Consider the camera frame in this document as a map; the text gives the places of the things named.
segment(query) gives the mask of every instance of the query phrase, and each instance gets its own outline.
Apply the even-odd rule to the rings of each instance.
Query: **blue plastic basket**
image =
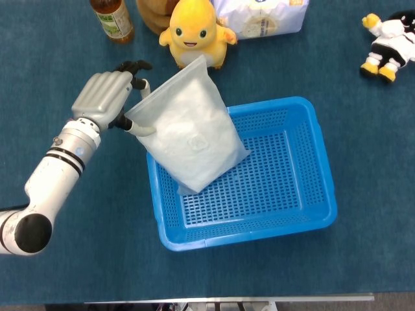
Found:
[[[302,97],[228,108],[252,153],[200,194],[177,183],[147,155],[161,242],[173,251],[326,227],[337,216],[322,132]]]

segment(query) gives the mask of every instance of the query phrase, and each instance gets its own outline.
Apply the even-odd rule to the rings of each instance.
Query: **glass bottle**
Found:
[[[89,0],[102,28],[110,40],[128,43],[134,37],[134,26],[124,0]]]

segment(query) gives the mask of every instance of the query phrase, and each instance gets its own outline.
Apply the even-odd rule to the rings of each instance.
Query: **stuffed doll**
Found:
[[[236,34],[216,22],[209,0],[180,0],[173,10],[170,27],[161,33],[159,43],[168,45],[179,68],[189,65],[200,55],[207,66],[219,69],[229,44],[236,44]]]
[[[161,34],[169,27],[170,16],[178,0],[136,0],[138,10],[147,27]]]
[[[361,73],[395,81],[398,69],[415,60],[415,10],[397,12],[386,21],[371,13],[362,22],[377,38],[361,65]]]

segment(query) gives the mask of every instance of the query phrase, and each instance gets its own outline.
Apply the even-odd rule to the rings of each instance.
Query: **doll's yellow foot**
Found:
[[[389,68],[386,67],[382,67],[379,69],[379,74],[381,75],[381,77],[383,78],[383,80],[385,80],[386,82],[393,82],[396,79],[396,75],[395,72]]]
[[[365,76],[375,76],[378,73],[378,68],[376,65],[366,62],[361,65],[361,73]]]

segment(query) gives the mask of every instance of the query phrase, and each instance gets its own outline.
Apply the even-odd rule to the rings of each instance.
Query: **brown plush toy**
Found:
[[[161,34],[169,27],[170,16],[179,0],[136,0],[144,23],[151,31]]]

